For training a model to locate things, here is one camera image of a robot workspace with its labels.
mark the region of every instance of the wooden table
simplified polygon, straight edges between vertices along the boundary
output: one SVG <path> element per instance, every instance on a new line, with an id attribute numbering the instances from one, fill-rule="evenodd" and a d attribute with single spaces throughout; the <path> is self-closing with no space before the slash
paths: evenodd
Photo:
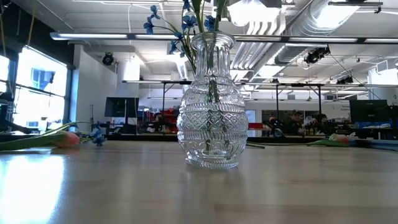
<path id="1" fill-rule="evenodd" d="M 184 164 L 176 142 L 0 154 L 0 223 L 394 223 L 398 154 L 247 148 L 237 168 Z"/>

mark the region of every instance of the ceiling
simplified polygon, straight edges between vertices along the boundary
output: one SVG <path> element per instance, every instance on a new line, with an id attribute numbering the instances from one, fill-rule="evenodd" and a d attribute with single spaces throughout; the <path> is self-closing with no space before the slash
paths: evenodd
<path id="1" fill-rule="evenodd" d="M 135 32 L 144 33 L 142 25 L 146 17 L 150 15 L 150 4 L 145 1 L 142 4 L 130 6 L 128 4 L 103 4 L 97 0 L 40 0 L 35 3 L 30 0 L 13 0 L 26 11 L 32 12 L 36 4 L 36 16 L 55 30 L 61 32 Z M 172 24 L 179 24 L 181 18 L 182 0 L 162 1 L 158 8 L 164 12 L 159 13 Z M 291 20 L 309 0 L 294 0 L 295 7 L 287 10 L 287 21 Z M 384 3 L 382 12 L 372 13 L 375 8 L 360 9 L 352 15 L 332 35 L 335 36 L 378 36 L 395 37 L 398 35 L 398 1 L 382 0 Z M 212 4 L 206 4 L 206 12 L 210 14 Z M 127 12 L 130 12 L 130 26 Z M 167 26 L 162 21 L 155 21 L 159 26 Z M 220 30 L 230 34 L 245 34 L 248 27 L 237 27 L 228 21 L 222 21 Z M 164 41 L 92 41 L 85 43 L 85 49 L 114 46 L 132 45 L 145 63 L 147 70 L 145 77 L 151 75 L 170 75 L 172 70 L 177 70 L 175 62 L 167 55 L 167 44 Z M 239 45 L 231 51 L 233 59 Z M 294 62 L 295 67 L 287 67 L 279 77 L 280 82 L 325 82 L 329 77 L 343 72 L 345 69 L 353 69 L 354 76 L 360 82 L 366 82 L 368 69 L 385 58 L 398 57 L 398 45 L 331 45 L 332 55 L 339 61 L 328 56 L 320 63 L 312 65 L 309 69 L 302 66 L 302 58 Z M 95 57 L 101 58 L 103 52 L 94 52 Z M 120 61 L 128 60 L 131 56 L 128 52 L 115 54 Z"/>

